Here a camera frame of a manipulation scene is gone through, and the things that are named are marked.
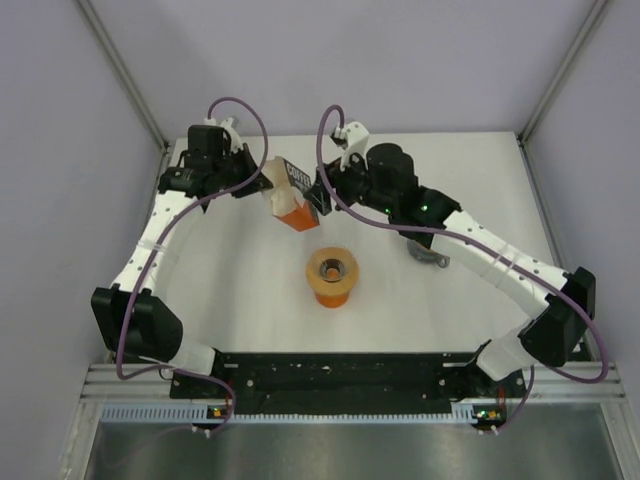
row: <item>wall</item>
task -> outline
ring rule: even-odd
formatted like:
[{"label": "wall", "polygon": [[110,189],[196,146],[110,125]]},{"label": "wall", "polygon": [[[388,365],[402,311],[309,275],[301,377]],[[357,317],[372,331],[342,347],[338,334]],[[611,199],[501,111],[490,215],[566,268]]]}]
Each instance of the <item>wall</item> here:
[{"label": "wall", "polygon": [[640,2],[613,2],[531,144],[570,264],[598,279],[597,322],[640,412]]},{"label": "wall", "polygon": [[591,3],[94,0],[170,138],[222,95],[275,134],[335,102],[374,132],[517,131]]},{"label": "wall", "polygon": [[159,153],[73,2],[3,2],[0,58],[0,476],[54,478]]}]

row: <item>round container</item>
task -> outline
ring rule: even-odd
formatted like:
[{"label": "round container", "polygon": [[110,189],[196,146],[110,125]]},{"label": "round container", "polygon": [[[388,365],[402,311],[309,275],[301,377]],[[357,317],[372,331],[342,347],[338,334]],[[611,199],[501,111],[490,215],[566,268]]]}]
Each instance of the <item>round container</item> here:
[{"label": "round container", "polygon": [[307,262],[307,282],[316,299],[327,308],[337,308],[349,298],[360,270],[351,252],[327,247],[316,250]]}]

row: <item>white table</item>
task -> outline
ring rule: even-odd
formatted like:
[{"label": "white table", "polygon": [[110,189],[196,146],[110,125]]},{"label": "white table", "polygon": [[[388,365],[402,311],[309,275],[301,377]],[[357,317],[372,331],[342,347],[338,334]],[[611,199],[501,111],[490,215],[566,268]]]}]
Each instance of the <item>white table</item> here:
[{"label": "white table", "polygon": [[[256,161],[261,138],[247,139]],[[551,253],[513,133],[372,135],[394,142],[415,162],[420,183],[458,200],[478,221],[525,252]],[[186,148],[176,142],[172,163]],[[280,155],[315,169],[315,137],[270,138]],[[339,150],[326,139],[325,161]],[[371,218],[376,212],[360,208]],[[494,287],[452,260],[420,264],[394,232],[360,224],[344,212],[298,233],[270,216],[260,195],[212,202],[187,240],[167,303],[185,330],[222,351],[475,351],[526,317]],[[320,306],[305,280],[317,248],[351,250],[361,278],[341,308]]]}]

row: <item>purple cable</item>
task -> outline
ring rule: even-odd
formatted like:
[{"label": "purple cable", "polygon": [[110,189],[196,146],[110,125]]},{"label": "purple cable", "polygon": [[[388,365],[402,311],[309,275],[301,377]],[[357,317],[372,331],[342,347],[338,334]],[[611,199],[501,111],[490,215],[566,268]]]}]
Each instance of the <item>purple cable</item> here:
[{"label": "purple cable", "polygon": [[549,282],[543,280],[542,278],[539,278],[533,273],[530,273],[528,270],[525,270],[519,265],[516,265],[516,264],[512,265],[509,260],[507,260],[506,258],[503,258],[502,255],[500,255],[498,252],[495,252],[494,250],[490,249],[486,245],[483,245],[477,240],[471,237],[467,237],[466,235],[462,235],[456,232],[449,232],[447,230],[441,230],[438,228],[416,227],[416,226],[409,226],[409,225],[391,225],[388,223],[377,222],[363,215],[360,215],[356,211],[352,210],[333,190],[333,187],[331,186],[331,182],[329,182],[329,178],[327,177],[327,172],[324,169],[324,163],[322,161],[322,137],[324,135],[324,129],[327,124],[327,119],[329,118],[329,115],[331,115],[331,113],[333,113],[334,111],[338,112],[338,115],[340,116],[340,126],[344,127],[344,110],[340,105],[331,105],[329,108],[327,108],[327,110],[325,110],[324,114],[322,115],[322,118],[320,119],[320,126],[318,128],[318,134],[316,137],[316,159],[318,161],[318,172],[320,173],[320,177],[322,178],[322,183],[324,184],[325,188],[329,192],[329,195],[331,196],[331,198],[333,198],[333,200],[340,206],[342,210],[347,212],[356,220],[360,220],[362,223],[365,223],[372,227],[383,228],[385,230],[393,230],[396,232],[417,232],[417,233],[428,233],[433,235],[443,235],[445,237],[461,240],[473,247],[476,247],[477,249],[486,253],[490,257],[498,259],[501,263],[503,263],[504,265],[507,265],[508,267],[511,267],[514,271],[518,272],[520,275],[528,278],[532,282],[537,283],[541,287],[545,288],[546,290],[548,290],[549,292],[551,292],[552,294],[560,298],[567,305],[569,305],[580,316],[580,318],[585,323],[587,328],[591,330],[591,333],[593,334],[593,338],[596,341],[596,345],[598,346],[598,350],[600,351],[600,357],[602,361],[602,369],[600,370],[600,374],[595,378],[576,377],[575,375],[572,375],[567,372],[563,372],[562,370],[557,369],[555,367],[547,367],[547,368],[549,368],[550,370],[554,371],[555,373],[557,373],[562,377],[568,378],[569,380],[573,380],[574,382],[578,382],[578,383],[588,383],[588,384],[600,383],[607,378],[607,375],[609,374],[609,352],[607,351],[604,345],[604,340],[602,339],[602,336],[600,335],[598,328],[593,323],[593,321],[589,318],[589,315],[587,315],[587,313],[580,307],[580,305],[578,305],[572,298],[567,296],[565,293],[555,288]]},{"label": "purple cable", "polygon": [[[178,213],[175,217],[173,217],[171,222],[169,222],[167,224],[167,226],[164,228],[162,233],[160,233],[160,236],[158,237],[158,240],[156,241],[156,244],[158,244],[158,245],[162,245],[162,243],[167,238],[167,235],[169,234],[169,232],[171,232],[173,227],[175,227],[176,224],[180,220],[182,220],[191,210],[193,210],[193,209],[195,209],[195,208],[197,208],[197,207],[199,207],[199,206],[201,206],[201,205],[203,205],[203,204],[205,204],[207,202],[210,202],[211,200],[215,200],[216,198],[221,197],[222,195],[226,195],[228,193],[233,193],[235,191],[238,191],[238,190],[246,187],[247,185],[249,185],[251,182],[253,182],[258,177],[258,175],[260,175],[260,172],[262,171],[262,168],[264,167],[264,165],[265,165],[265,163],[267,161],[267,155],[269,154],[269,137],[267,135],[267,129],[266,129],[265,125],[264,125],[264,122],[262,121],[262,118],[260,118],[260,115],[258,115],[258,113],[249,104],[247,104],[243,100],[240,100],[239,98],[222,97],[222,98],[219,98],[218,100],[216,100],[215,102],[213,102],[211,104],[211,107],[209,107],[209,112],[208,112],[208,117],[209,118],[211,118],[211,112],[213,111],[213,109],[217,105],[219,105],[219,104],[221,104],[223,102],[233,102],[233,103],[237,103],[239,105],[242,105],[244,108],[246,108],[254,116],[254,118],[258,122],[258,125],[260,126],[260,131],[262,132],[262,138],[264,140],[264,151],[262,153],[262,160],[260,161],[260,164],[258,165],[258,169],[255,172],[253,172],[253,174],[249,178],[247,178],[245,181],[239,183],[238,185],[235,185],[235,186],[233,186],[231,188],[228,188],[226,190],[223,190],[221,192],[214,193],[212,195],[208,195],[206,197],[203,197],[200,200],[198,200],[197,202],[194,202],[191,205],[189,205],[187,208],[182,210],[180,213]],[[142,288],[142,283],[144,282],[144,279],[147,276],[147,273],[149,273],[149,269],[151,268],[151,265],[153,264],[153,260],[155,259],[157,254],[158,254],[157,250],[154,249],[154,250],[151,251],[151,253],[149,254],[149,257],[147,258],[146,263],[144,264],[144,266],[142,267],[142,270],[140,271],[140,275],[138,276],[138,279],[136,280],[136,283],[135,283],[135,285],[133,287],[131,295],[129,295],[129,301],[127,302],[127,307],[125,309],[124,318],[122,320],[122,329],[120,330],[120,338],[118,339],[118,350],[116,352],[116,374],[117,374],[117,376],[118,376],[118,378],[120,380],[129,380],[129,379],[137,377],[138,375],[141,375],[141,374],[143,374],[145,372],[150,372],[150,371],[153,371],[153,370],[161,370],[163,368],[173,368],[170,365],[152,365],[152,366],[149,366],[149,367],[141,368],[140,370],[136,370],[135,372],[132,372],[132,373],[129,373],[129,374],[125,374],[123,372],[123,370],[122,370],[122,363],[123,363],[123,360],[124,360],[125,343],[126,343],[126,338],[127,338],[127,332],[129,331],[129,324],[131,323],[131,315],[133,313],[133,306],[135,305],[136,299],[138,297],[138,292],[140,291],[140,288]],[[200,374],[194,373],[194,372],[188,372],[188,371],[182,370],[180,368],[176,368],[176,369],[174,369],[174,371],[179,373],[179,374],[181,374],[181,375],[186,375],[186,376],[193,377],[193,378],[199,378],[199,379],[202,379],[202,380],[206,380],[206,381],[215,383],[216,385],[219,385],[222,388],[224,388],[229,393],[229,396],[231,397],[231,408],[229,409],[228,414],[224,417],[222,423],[218,425],[218,427],[214,430],[214,432],[218,432],[218,431],[222,430],[227,425],[229,420],[231,419],[231,416],[233,415],[233,410],[235,409],[235,406],[236,406],[236,394],[233,391],[233,389],[229,385],[227,385],[227,383],[223,382],[222,380],[220,380],[218,378],[210,377],[210,376],[207,376],[207,375],[200,375]],[[163,430],[159,434],[154,435],[153,437],[151,437],[151,439],[149,439],[148,441],[145,441],[141,446],[136,447],[133,452],[127,454],[124,459],[116,462],[114,465],[116,467],[119,466],[119,465],[122,465],[124,462],[127,461],[127,459],[129,459],[131,456],[133,456],[134,454],[139,452],[141,449],[143,449],[146,446],[148,446],[149,444],[151,444],[153,441],[155,441],[159,437],[162,437],[162,436],[164,436],[165,434],[167,434],[169,432],[180,430],[180,429],[184,429],[184,428],[191,428],[191,427],[181,426],[180,428],[172,427],[170,429]]]}]

